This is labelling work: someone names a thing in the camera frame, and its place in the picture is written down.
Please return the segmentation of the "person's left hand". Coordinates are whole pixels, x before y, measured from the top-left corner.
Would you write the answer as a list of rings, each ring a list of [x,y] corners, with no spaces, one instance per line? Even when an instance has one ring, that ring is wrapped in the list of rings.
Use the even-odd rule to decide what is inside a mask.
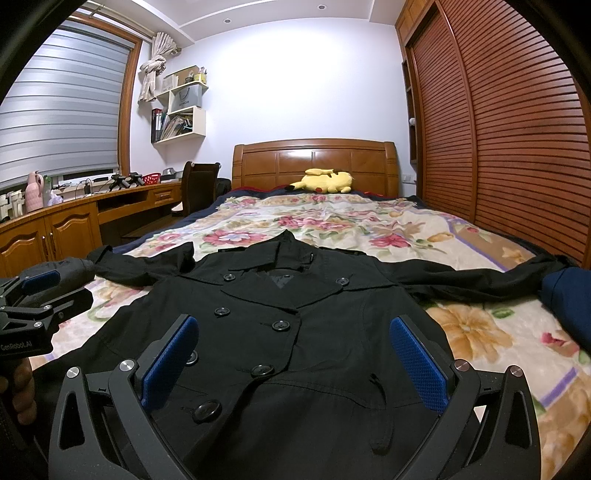
[[[15,415],[22,425],[31,424],[36,417],[37,405],[34,399],[35,385],[30,360],[23,359],[11,372],[8,379],[1,376],[1,394],[10,403],[9,412]]]

